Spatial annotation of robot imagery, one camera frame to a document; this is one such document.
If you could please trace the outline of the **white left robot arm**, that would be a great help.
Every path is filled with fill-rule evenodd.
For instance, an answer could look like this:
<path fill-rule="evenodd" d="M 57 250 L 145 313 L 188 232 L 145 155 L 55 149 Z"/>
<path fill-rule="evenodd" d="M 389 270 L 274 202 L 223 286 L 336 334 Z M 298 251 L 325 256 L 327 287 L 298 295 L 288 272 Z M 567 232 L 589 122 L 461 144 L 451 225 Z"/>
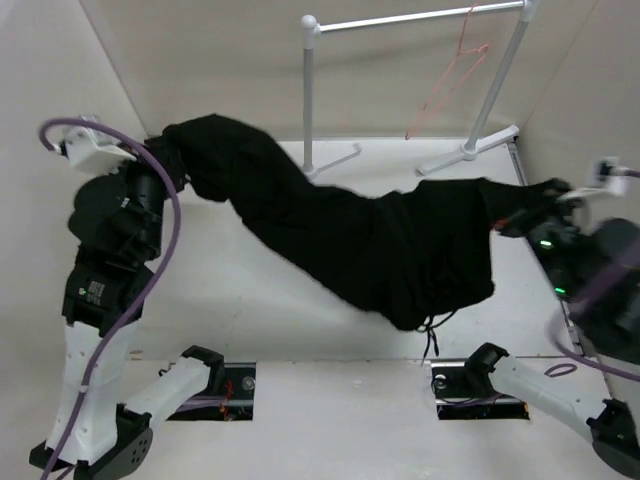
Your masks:
<path fill-rule="evenodd" d="M 61 400 L 48 438 L 29 455 L 48 477 L 122 479 L 150 452 L 154 431 L 190 398 L 224 387 L 224 357 L 191 346 L 153 384 L 119 400 L 129 346 L 147 295 L 177 240 L 161 246 L 169 192 L 150 166 L 126 161 L 85 183 L 68 228 L 80 245 L 65 287 L 66 358 Z"/>

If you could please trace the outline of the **black trousers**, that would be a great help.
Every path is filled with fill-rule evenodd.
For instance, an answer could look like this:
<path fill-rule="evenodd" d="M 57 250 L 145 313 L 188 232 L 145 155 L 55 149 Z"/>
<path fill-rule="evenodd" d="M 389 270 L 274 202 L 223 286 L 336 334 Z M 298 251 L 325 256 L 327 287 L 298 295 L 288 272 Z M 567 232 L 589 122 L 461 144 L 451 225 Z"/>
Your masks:
<path fill-rule="evenodd" d="M 217 114 L 169 125 L 145 146 L 177 190 L 230 203 L 267 248 L 353 307 L 425 333 L 431 353 L 440 325 L 494 293 L 491 232 L 569 190 L 558 178 L 482 177 L 365 197 L 312 183 L 267 132 Z"/>

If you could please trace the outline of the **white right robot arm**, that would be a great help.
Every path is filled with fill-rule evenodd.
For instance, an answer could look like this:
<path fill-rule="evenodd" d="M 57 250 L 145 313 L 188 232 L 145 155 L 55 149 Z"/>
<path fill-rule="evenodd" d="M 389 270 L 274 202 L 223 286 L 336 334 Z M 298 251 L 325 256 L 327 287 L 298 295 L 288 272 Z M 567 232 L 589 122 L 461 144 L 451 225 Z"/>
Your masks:
<path fill-rule="evenodd" d="M 568 426 L 607 466 L 639 476 L 639 227 L 623 218 L 585 233 L 572 219 L 575 204 L 551 201 L 499 221 L 497 232 L 523 237 L 533 249 L 560 311 L 546 326 L 565 356 L 617 385 L 608 399 L 532 370 L 492 344 L 465 362 L 473 394 L 505 394 Z"/>

